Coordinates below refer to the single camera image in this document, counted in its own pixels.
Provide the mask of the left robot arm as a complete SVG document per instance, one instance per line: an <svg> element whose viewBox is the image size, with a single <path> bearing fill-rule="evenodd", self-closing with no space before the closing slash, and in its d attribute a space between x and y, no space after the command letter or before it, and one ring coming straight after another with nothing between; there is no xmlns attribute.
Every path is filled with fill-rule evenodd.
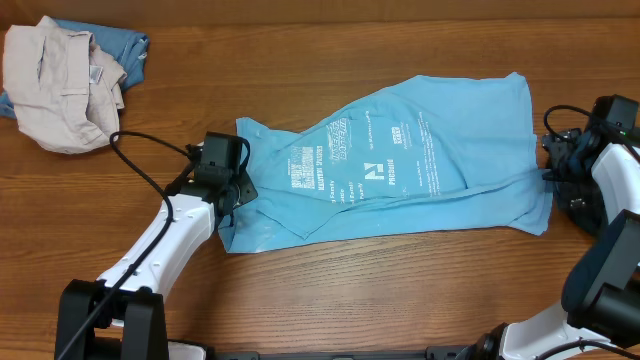
<svg viewBox="0 0 640 360"><path fill-rule="evenodd" d="M58 359L210 359L205 345L171 340L164 303L195 251L257 191L244 170L188 166L132 248L95 281L73 280L59 304Z"/></svg>

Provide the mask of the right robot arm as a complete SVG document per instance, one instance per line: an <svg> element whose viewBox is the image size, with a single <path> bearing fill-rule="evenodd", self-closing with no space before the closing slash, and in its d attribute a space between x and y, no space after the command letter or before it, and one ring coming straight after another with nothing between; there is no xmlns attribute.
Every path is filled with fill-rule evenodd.
<svg viewBox="0 0 640 360"><path fill-rule="evenodd" d="M569 273L560 301L501 324L474 344L429 348L428 359L568 359L605 350L627 359L639 343L637 101L596 99L584 129L549 130L542 143L560 210L596 239Z"/></svg>

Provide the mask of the light blue printed t-shirt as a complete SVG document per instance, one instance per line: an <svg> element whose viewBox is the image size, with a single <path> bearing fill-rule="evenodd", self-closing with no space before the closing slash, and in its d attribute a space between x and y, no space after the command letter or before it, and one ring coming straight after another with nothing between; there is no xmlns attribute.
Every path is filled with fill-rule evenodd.
<svg viewBox="0 0 640 360"><path fill-rule="evenodd" d="M293 133L251 118L257 197L224 221L230 253L440 230L547 230L552 190L537 164L519 74L416 76Z"/></svg>

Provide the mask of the beige pants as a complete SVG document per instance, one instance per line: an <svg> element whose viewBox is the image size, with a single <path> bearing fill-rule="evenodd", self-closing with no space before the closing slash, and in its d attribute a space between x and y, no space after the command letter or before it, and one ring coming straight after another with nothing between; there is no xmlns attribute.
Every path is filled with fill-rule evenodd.
<svg viewBox="0 0 640 360"><path fill-rule="evenodd" d="M5 34L3 88L19 130L42 148L86 153L120 129L127 77L89 31L64 29L48 17Z"/></svg>

